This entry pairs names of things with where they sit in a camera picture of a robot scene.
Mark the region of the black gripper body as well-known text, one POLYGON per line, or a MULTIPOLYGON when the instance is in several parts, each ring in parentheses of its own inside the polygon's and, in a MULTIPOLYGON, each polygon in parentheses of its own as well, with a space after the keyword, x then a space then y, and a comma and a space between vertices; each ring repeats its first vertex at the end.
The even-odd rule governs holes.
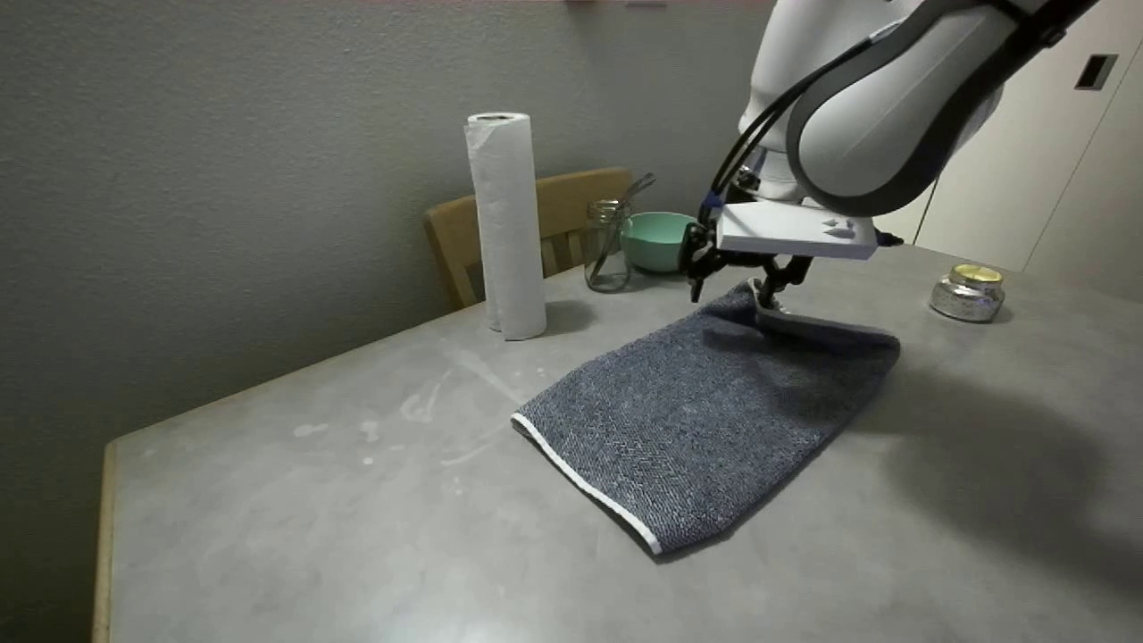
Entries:
POLYGON ((801 286, 812 272, 812 257, 790 257, 780 260, 775 254, 736 254, 736 250, 720 250, 720 248, 702 248, 681 254, 681 272, 710 278, 723 269, 762 269, 770 286, 780 293, 786 286, 801 286))

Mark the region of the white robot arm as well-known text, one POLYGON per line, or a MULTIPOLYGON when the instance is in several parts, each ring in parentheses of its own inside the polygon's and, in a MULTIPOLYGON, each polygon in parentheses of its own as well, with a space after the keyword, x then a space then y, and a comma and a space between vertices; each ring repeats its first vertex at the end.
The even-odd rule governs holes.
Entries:
POLYGON ((1034 59, 1102 0, 775 0, 746 112, 680 269, 690 297, 736 265, 771 309, 817 257, 864 260, 1034 59))

